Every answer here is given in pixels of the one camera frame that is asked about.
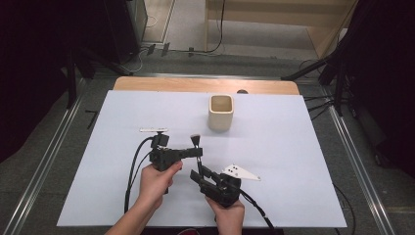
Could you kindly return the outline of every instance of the finger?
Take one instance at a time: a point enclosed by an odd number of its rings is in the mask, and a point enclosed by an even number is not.
[[[183,162],[178,161],[176,163],[174,163],[173,165],[171,165],[164,173],[163,175],[165,175],[166,177],[172,178],[173,175],[175,173],[177,173],[177,171],[179,171],[181,169],[181,167],[183,166]]]
[[[218,204],[217,202],[215,202],[214,200],[212,200],[211,198],[205,197],[205,199],[207,200],[207,203],[210,205],[210,207],[213,209],[214,212],[222,209],[222,206]]]
[[[148,164],[148,165],[146,165],[146,167],[143,167],[143,169],[141,171],[149,170],[149,168],[152,168],[152,167],[153,167],[152,164]]]
[[[155,202],[155,209],[158,209],[162,204],[162,197],[156,200]]]
[[[145,168],[156,168],[155,164],[148,164]]]
[[[245,209],[245,205],[240,200],[236,201],[231,207]]]
[[[173,179],[171,179],[170,181],[168,181],[168,187],[170,187],[171,185],[173,185]]]

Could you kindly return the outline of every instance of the hand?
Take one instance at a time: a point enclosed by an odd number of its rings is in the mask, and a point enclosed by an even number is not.
[[[153,164],[149,164],[141,171],[140,194],[138,201],[151,205],[154,210],[162,203],[162,195],[173,184],[173,175],[181,169],[181,161],[173,164],[165,171],[158,171]]]
[[[224,208],[214,200],[205,197],[216,214],[217,230],[221,235],[241,235],[244,223],[245,206],[236,201],[231,207]]]
[[[160,172],[152,164],[141,170],[140,195],[127,213],[107,232],[107,235],[141,234],[155,210],[161,206],[162,195],[173,183],[173,175],[183,163],[177,162]]]

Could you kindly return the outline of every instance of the human hand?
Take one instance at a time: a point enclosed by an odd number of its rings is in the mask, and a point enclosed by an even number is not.
[[[144,202],[154,210],[162,203],[162,195],[173,184],[173,175],[183,166],[181,161],[173,164],[165,171],[158,171],[153,164],[149,164],[141,171],[140,194],[137,202]]]
[[[245,206],[236,201],[231,207],[224,208],[214,200],[205,197],[216,214],[217,230],[220,235],[241,235],[244,223]]]

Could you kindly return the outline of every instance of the white tabletop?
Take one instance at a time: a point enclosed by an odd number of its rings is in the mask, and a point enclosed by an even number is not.
[[[345,227],[346,222],[305,103],[296,95],[233,95],[231,128],[208,128],[209,93],[109,91],[58,221],[58,226],[114,225],[123,214],[124,194],[135,151],[154,133],[168,128],[170,149],[192,148],[201,134],[203,164],[220,172],[239,165],[261,177],[243,180],[278,227]],[[151,150],[146,144],[138,162]],[[196,159],[186,159],[149,226],[215,226],[213,212],[190,179]],[[130,205],[138,195],[135,183]],[[245,227],[266,227],[243,197]]]

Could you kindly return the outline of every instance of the white triangular object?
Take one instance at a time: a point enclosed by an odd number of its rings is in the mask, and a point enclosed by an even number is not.
[[[240,166],[231,164],[222,170],[222,173],[232,176],[234,178],[260,180],[260,177],[250,173]]]

